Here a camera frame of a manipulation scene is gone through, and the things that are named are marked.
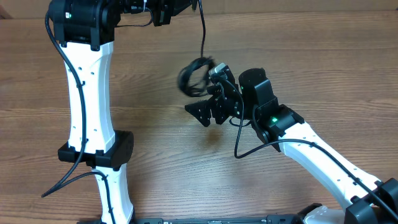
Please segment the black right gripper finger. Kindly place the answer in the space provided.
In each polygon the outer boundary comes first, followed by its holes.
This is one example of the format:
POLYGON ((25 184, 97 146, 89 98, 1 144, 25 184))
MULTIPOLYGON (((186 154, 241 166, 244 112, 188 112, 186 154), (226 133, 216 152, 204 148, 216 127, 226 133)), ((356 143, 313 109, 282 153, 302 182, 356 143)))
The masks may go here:
POLYGON ((204 127, 210 125, 211 107, 213 106, 214 97, 207 100, 200 100, 196 103, 185 105, 185 111, 194 116, 204 127))
POLYGON ((216 124, 223 124, 230 116, 228 100, 223 95, 213 95, 211 97, 211 115, 216 124))

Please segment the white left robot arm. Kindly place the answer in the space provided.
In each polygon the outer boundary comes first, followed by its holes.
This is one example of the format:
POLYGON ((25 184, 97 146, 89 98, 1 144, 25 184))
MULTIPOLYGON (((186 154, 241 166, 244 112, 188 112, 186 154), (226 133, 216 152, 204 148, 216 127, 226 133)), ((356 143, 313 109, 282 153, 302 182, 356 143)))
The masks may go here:
POLYGON ((85 163, 96 179, 102 204, 100 223, 132 223, 127 163, 134 136, 115 130, 111 121, 109 72, 115 30, 121 15, 148 12, 150 24, 162 26, 200 1, 56 0, 49 4, 45 28, 65 63, 71 128, 58 158, 73 167, 85 163))

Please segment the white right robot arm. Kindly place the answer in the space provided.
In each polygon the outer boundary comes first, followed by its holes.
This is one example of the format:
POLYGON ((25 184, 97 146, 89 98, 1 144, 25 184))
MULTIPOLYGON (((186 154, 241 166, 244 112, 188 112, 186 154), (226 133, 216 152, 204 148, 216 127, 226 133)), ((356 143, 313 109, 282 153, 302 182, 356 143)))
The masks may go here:
POLYGON ((208 79, 211 97, 185 110, 205 127, 211 118, 217 124, 229 117, 248 120, 262 145, 235 158, 272 146, 305 168, 340 205, 335 210, 313 203, 296 214, 268 215, 264 223, 397 223, 397 180, 383 182, 329 146, 298 113, 278 102, 264 69, 246 70, 235 79, 221 63, 208 79))

